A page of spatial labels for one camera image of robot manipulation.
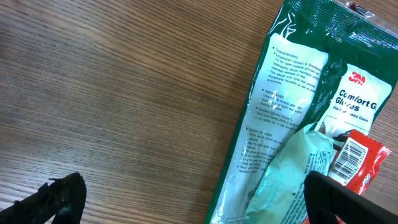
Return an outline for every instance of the red wrapper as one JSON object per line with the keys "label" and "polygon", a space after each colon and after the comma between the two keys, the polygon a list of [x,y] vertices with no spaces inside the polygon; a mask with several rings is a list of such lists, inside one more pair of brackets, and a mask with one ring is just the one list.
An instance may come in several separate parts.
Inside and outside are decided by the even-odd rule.
{"label": "red wrapper", "polygon": [[[329,178],[362,195],[380,171],[381,163],[391,153],[383,144],[352,130],[336,155]],[[302,224],[309,224],[308,217]]]}

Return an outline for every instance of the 3m logo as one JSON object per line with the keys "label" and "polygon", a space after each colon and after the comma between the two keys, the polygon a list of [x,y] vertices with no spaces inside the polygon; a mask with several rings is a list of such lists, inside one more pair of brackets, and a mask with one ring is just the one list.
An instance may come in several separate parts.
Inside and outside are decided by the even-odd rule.
{"label": "3m logo", "polygon": [[365,83],[365,77],[356,72],[353,72],[353,76],[349,77],[348,79],[351,82],[355,82],[355,83],[361,84],[361,85],[363,85]]}

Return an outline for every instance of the black object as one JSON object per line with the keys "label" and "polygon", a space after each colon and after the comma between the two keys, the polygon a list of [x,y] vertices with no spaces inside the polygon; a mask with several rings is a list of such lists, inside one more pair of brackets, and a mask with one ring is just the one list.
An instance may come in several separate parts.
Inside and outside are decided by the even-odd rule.
{"label": "black object", "polygon": [[53,215],[53,224],[80,223],[86,203],[86,184],[79,173],[45,183],[37,193],[0,212],[0,224],[43,224]]}
{"label": "black object", "polygon": [[319,172],[304,181],[304,198],[311,224],[396,224],[398,216],[350,191]]}
{"label": "black object", "polygon": [[350,5],[349,8],[361,16],[365,16],[365,14],[367,13],[366,9],[362,8],[360,5],[355,3],[352,3],[352,5]]}

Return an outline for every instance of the barcode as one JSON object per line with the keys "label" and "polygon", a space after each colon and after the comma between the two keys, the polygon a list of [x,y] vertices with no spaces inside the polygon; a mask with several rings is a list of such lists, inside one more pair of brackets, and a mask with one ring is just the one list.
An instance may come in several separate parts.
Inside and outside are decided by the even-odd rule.
{"label": "barcode", "polygon": [[329,176],[341,184],[347,185],[361,168],[367,153],[367,147],[348,138]]}

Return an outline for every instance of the white label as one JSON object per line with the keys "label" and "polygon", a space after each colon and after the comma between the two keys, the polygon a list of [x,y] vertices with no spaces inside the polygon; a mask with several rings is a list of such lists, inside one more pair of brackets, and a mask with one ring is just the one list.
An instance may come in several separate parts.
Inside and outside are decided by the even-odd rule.
{"label": "white label", "polygon": [[367,147],[352,138],[348,138],[329,173],[329,177],[346,186],[358,173],[367,153]]}
{"label": "white label", "polygon": [[352,129],[368,135],[376,111],[390,92],[388,83],[347,64],[347,72],[315,129],[318,130],[324,123],[328,136],[337,137]]}
{"label": "white label", "polygon": [[327,59],[327,53],[272,35],[211,223],[244,221],[268,164],[303,120]]}

